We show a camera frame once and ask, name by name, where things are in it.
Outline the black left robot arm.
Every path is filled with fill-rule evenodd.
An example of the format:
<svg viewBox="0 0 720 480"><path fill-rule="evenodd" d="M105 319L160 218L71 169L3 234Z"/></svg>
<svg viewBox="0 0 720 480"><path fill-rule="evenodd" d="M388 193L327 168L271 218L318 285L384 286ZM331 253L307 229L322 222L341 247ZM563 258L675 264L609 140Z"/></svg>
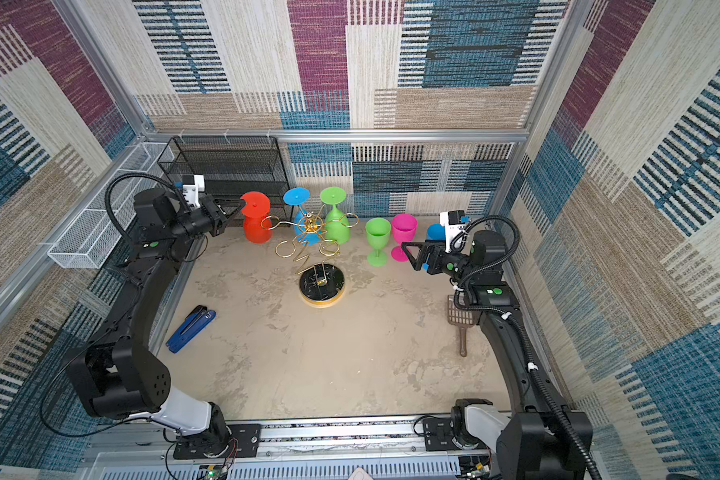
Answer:
<svg viewBox="0 0 720 480"><path fill-rule="evenodd" d="M156 423L173 430L182 447L218 457L231 441L220 407L174 387L168 367L151 352L149 340L165 291L188 263L194 242L223 233L246 203L239 201L227 210L213 196L201 193L191 204L182 189L152 176L155 187L133 197L137 224L145 231L137 240L119 223L111 195L120 183L146 176L125 173L104 191L109 220L132 246L124 265L125 283L106 319L84 347L67 352L59 372L90 417L108 418L113 426Z"/></svg>

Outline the blue wine glass front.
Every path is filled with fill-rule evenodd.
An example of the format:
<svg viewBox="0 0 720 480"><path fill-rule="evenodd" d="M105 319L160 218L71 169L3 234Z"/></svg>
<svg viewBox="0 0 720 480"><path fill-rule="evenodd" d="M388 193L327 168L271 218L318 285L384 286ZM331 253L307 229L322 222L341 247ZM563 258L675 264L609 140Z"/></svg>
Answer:
<svg viewBox="0 0 720 480"><path fill-rule="evenodd" d="M446 238L445 227L440 224L432 224L427 228L426 238L434 241L444 241Z"/></svg>

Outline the pink wine glass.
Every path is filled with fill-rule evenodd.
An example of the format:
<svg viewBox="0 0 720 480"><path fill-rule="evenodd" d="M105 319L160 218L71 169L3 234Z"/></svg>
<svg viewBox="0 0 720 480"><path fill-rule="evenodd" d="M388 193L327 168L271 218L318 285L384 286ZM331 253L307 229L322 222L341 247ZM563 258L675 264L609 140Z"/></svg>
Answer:
<svg viewBox="0 0 720 480"><path fill-rule="evenodd" d="M407 256L401 245L404 242L411 242L417 231L418 221L410 214L396 215L391 222L392 236L397 245L391 250L392 258L397 262L406 262Z"/></svg>

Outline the green wine glass front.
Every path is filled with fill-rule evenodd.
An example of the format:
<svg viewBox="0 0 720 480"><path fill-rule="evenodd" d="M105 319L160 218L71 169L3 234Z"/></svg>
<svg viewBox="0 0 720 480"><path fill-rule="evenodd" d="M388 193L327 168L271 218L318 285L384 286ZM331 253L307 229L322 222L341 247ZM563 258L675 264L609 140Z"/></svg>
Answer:
<svg viewBox="0 0 720 480"><path fill-rule="evenodd" d="M372 251L367 260L371 266L382 267L387 263L387 254L384 248L391 235L391 223L384 218L373 218L365 225L366 239Z"/></svg>

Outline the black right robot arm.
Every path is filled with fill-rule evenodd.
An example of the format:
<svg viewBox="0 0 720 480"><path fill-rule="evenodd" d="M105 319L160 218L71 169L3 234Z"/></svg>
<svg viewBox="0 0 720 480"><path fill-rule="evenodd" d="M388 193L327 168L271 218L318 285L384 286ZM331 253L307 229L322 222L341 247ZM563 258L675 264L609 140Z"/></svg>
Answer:
<svg viewBox="0 0 720 480"><path fill-rule="evenodd" d="M442 241L401 245L416 271L445 274L453 307L475 321L500 367L510 400L509 415L484 399L459 399L451 409L454 445L485 446L490 468L481 479L599 479L591 454L593 426L586 413L563 398L543 368L527 332L520 302L503 279L503 265L521 235L509 218L469 220L461 210L443 212Z"/></svg>

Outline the red wine glass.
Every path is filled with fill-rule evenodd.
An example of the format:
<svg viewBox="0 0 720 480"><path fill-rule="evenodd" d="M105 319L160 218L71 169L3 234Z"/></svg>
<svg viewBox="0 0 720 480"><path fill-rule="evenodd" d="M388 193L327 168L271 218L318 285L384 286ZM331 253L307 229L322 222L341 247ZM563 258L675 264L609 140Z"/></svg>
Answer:
<svg viewBox="0 0 720 480"><path fill-rule="evenodd" d="M242 209L245 238L255 244L268 242L272 237L269 197L262 192L250 191L245 193L241 199L245 202Z"/></svg>

